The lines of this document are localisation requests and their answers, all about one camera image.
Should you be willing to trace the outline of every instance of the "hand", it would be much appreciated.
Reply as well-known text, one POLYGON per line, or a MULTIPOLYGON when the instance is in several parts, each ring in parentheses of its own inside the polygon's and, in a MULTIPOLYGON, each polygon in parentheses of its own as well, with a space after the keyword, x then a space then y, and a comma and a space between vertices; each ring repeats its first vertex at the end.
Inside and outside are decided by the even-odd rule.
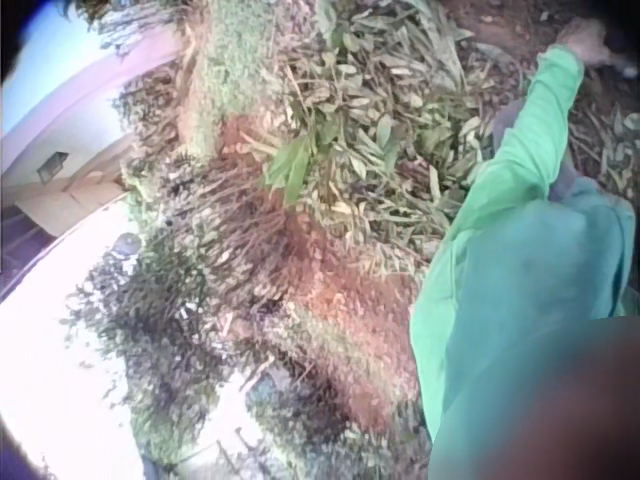
POLYGON ((599 20, 574 18, 560 32, 556 45, 564 45, 585 67, 609 65, 614 55, 604 45, 606 30, 599 20))

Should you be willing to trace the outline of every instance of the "sleeve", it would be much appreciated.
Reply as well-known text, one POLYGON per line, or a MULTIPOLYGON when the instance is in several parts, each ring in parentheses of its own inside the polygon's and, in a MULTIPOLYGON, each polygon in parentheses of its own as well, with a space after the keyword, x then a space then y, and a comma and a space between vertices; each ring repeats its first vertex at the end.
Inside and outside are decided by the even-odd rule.
POLYGON ((567 148, 568 115, 582 83, 584 67, 565 47, 539 58, 525 105, 505 132, 493 160, 481 170, 458 213, 449 238, 477 230, 501 214, 546 198, 567 148))

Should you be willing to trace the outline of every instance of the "sky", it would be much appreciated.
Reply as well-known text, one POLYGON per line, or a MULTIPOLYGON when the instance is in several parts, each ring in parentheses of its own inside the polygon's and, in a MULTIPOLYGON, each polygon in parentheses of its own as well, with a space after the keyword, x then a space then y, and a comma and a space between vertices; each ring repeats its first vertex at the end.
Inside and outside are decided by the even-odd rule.
POLYGON ((59 85, 111 52, 100 48, 100 36, 73 10, 67 19, 54 3, 43 6, 25 30, 15 71, 2 85, 3 135, 59 85))

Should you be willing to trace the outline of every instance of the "twig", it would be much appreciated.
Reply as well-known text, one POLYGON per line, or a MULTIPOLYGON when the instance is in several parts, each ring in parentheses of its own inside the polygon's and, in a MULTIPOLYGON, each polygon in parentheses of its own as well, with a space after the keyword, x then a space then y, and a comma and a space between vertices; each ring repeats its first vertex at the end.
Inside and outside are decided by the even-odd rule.
POLYGON ((231 470, 233 470, 233 473, 237 476, 242 478, 242 475, 240 474, 240 470, 238 470, 238 467, 236 467, 233 463, 233 461, 231 460, 231 457, 229 456, 229 454, 227 453, 227 451, 224 449, 224 447, 222 446, 222 443, 220 443, 220 440, 216 440, 216 443, 218 444, 218 449, 220 450, 220 453, 222 453, 222 456, 224 457, 224 459, 226 460, 226 462, 229 464, 229 467, 231 468, 231 470))

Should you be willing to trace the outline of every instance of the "window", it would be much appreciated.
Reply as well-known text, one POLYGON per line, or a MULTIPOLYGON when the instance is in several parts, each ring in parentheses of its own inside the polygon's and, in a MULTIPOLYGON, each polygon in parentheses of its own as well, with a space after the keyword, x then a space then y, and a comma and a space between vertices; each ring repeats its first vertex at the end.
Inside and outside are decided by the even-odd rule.
POLYGON ((38 169, 40 181, 47 184, 62 170, 62 164, 69 156, 66 152, 56 152, 38 169))

